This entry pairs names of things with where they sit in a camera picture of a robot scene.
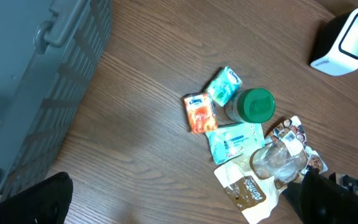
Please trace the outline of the beige snack pouch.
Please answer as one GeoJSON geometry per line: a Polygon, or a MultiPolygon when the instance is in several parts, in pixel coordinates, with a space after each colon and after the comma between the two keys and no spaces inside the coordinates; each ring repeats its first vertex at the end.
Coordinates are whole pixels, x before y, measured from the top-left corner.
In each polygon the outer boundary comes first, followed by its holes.
{"type": "Polygon", "coordinates": [[[293,116],[267,135],[264,147],[225,162],[214,174],[247,222],[258,223],[270,216],[288,183],[302,182],[311,169],[321,174],[328,167],[307,145],[304,127],[293,116]]]}

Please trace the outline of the orange tissue packet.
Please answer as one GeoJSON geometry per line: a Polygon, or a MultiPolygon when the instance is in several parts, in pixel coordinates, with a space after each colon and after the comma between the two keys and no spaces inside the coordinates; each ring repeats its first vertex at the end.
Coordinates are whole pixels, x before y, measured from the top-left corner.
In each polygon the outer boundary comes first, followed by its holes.
{"type": "Polygon", "coordinates": [[[209,93],[190,94],[184,97],[184,103],[192,133],[206,133],[218,128],[213,101],[209,93]]]}

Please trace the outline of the teal tissue packet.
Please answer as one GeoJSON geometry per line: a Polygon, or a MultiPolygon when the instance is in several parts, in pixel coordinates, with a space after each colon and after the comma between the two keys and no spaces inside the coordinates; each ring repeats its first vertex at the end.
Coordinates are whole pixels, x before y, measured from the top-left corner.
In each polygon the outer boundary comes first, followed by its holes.
{"type": "Polygon", "coordinates": [[[228,66],[223,67],[204,89],[213,101],[223,107],[242,86],[242,80],[228,66]]]}

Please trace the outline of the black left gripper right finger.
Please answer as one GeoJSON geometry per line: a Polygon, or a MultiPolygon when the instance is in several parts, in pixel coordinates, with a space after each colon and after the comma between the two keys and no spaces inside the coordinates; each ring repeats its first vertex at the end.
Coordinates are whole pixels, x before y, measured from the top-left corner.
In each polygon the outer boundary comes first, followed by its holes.
{"type": "Polygon", "coordinates": [[[358,179],[333,172],[308,171],[301,183],[283,192],[303,223],[358,224],[358,179]]]}

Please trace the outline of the teal wet wipes pack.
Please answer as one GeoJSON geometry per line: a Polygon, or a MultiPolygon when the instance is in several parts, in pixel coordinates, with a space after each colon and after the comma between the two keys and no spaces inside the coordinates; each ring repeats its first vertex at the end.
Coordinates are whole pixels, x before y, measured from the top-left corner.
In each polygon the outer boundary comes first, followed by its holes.
{"type": "Polygon", "coordinates": [[[235,123],[220,126],[206,133],[214,162],[217,165],[240,156],[244,152],[265,146],[260,123],[235,123]]]}

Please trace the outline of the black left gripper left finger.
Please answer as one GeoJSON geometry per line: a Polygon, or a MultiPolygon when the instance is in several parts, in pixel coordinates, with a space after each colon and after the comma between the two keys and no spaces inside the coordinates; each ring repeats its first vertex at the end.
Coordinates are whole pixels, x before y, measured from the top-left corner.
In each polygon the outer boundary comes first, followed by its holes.
{"type": "Polygon", "coordinates": [[[1,202],[0,223],[63,224],[72,195],[72,179],[59,172],[1,202]]]}

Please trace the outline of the green lid plastic jar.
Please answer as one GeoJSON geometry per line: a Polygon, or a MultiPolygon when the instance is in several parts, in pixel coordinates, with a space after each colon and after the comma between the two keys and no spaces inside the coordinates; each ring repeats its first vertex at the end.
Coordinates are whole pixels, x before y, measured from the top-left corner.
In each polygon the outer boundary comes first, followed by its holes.
{"type": "Polygon", "coordinates": [[[238,123],[264,123],[275,112],[275,98],[264,88],[237,91],[226,103],[227,116],[238,123]]]}

